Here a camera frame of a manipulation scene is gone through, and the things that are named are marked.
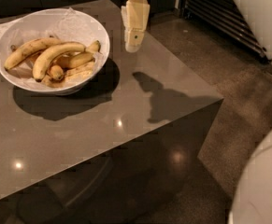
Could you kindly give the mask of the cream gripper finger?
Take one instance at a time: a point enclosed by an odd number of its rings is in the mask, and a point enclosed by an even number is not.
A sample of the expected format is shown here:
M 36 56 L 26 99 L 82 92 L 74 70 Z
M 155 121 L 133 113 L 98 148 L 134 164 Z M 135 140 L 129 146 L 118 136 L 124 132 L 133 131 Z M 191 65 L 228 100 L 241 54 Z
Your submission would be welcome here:
M 127 52 L 135 53 L 139 50 L 139 46 L 132 46 L 127 42 L 128 38 L 128 29 L 127 29 L 127 11 L 126 7 L 121 7 L 121 14 L 122 14 L 122 22 L 124 25 L 124 42 L 125 42 L 125 49 Z
M 125 42 L 128 47 L 139 47 L 142 44 L 150 14 L 148 0 L 128 0 L 125 11 Z

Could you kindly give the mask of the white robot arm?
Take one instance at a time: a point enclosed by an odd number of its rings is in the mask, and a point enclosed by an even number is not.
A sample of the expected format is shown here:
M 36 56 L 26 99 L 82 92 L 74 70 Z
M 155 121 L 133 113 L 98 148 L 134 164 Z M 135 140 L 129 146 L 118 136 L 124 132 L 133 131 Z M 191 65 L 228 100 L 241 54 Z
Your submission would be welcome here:
M 272 0 L 233 0 L 272 65 Z M 142 45 L 150 6 L 128 0 L 122 7 L 128 52 Z M 251 155 L 236 188 L 228 224 L 272 224 L 272 131 Z

